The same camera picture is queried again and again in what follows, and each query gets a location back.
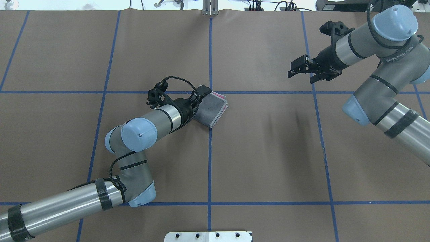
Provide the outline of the silver grey second robot arm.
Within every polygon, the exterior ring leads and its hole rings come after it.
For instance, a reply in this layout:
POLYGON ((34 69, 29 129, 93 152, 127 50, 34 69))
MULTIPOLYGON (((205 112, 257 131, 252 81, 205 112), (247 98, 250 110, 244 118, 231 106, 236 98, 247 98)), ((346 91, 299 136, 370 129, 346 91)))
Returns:
MULTIPOLYGON (((164 88, 155 87, 148 92, 151 111, 141 117, 128 119, 113 128, 105 139, 106 148, 116 156, 110 163, 106 178, 93 176, 95 152, 92 153, 89 173, 85 183, 68 191, 31 203, 16 202, 1 214, 1 241, 27 242, 35 236, 62 225, 80 221, 86 216, 110 210, 128 202, 139 207, 155 198, 155 184, 149 171, 145 151, 163 137, 183 128, 203 111, 201 101, 210 97, 210 89, 201 86, 187 98, 171 100, 164 88)), ((106 96, 109 91, 2 91, 8 101, 1 109, 11 113, 1 115, 1 123, 14 112, 13 101, 25 102, 16 113, 24 118, 27 126, 17 130, 32 133, 37 124, 36 116, 45 115, 48 122, 55 121, 52 107, 63 113, 66 126, 74 118, 83 119, 92 100, 91 95, 101 98, 98 127, 101 127, 106 96)))

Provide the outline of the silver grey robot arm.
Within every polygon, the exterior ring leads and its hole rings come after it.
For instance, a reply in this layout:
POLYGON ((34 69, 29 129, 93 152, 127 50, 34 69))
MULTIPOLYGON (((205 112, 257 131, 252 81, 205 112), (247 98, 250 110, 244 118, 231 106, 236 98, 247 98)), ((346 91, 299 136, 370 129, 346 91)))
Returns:
POLYGON ((376 70, 351 95, 342 110, 362 126, 369 123, 429 165, 429 121, 396 100, 407 84, 429 80, 429 48, 417 35, 418 22, 409 7, 394 5, 370 17, 359 28, 327 21, 319 30, 331 44, 317 57, 303 55, 291 62, 288 77, 312 73, 310 83, 330 81, 342 71, 376 56, 376 70))

